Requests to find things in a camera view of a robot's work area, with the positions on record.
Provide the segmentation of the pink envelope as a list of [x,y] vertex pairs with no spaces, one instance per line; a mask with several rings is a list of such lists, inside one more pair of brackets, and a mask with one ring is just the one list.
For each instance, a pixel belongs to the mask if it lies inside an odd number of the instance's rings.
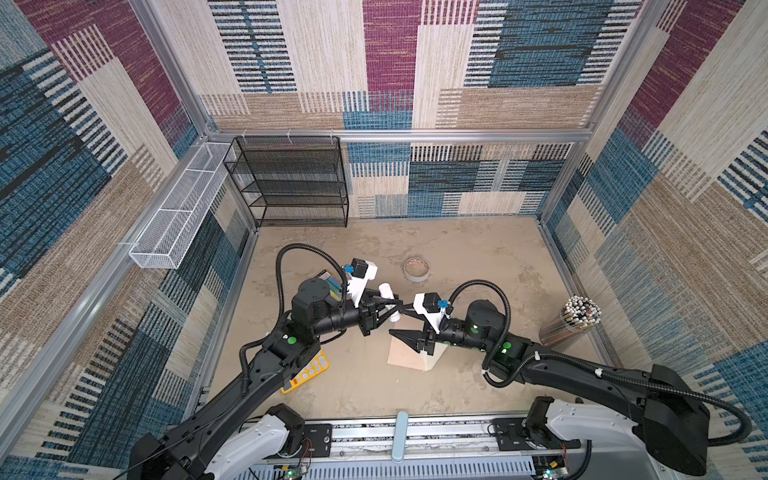
[[448,347],[449,345],[446,344],[436,344],[433,355],[426,352],[416,353],[402,341],[392,338],[387,363],[418,371],[430,371],[437,365]]

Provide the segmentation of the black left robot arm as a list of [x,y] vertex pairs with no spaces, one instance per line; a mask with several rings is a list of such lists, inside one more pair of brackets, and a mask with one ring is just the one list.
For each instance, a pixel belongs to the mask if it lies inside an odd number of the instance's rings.
[[281,308],[274,329],[244,344],[240,373],[201,409],[162,438],[143,436],[132,448],[126,479],[230,479],[256,455],[269,457],[301,444],[300,419],[290,409],[267,415],[253,432],[241,431],[250,415],[288,385],[319,353],[321,336],[357,327],[363,335],[397,314],[414,316],[412,305],[366,284],[375,268],[360,259],[343,267],[312,245],[292,243],[279,251],[306,250],[324,258],[341,279],[337,296],[329,283],[312,277],[300,284],[291,310]]

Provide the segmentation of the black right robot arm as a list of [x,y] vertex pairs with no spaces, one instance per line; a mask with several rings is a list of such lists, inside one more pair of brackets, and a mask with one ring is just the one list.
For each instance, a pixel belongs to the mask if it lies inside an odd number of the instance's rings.
[[619,369],[554,351],[510,333],[507,295],[487,280],[469,280],[448,299],[418,294],[408,304],[385,295],[392,311],[420,319],[420,331],[391,335],[415,352],[431,353],[439,343],[483,352],[481,371],[492,387],[513,382],[543,385],[583,397],[633,422],[632,434],[651,458],[680,473],[702,476],[707,453],[746,439],[753,426],[747,413],[720,398],[691,390],[672,369]]

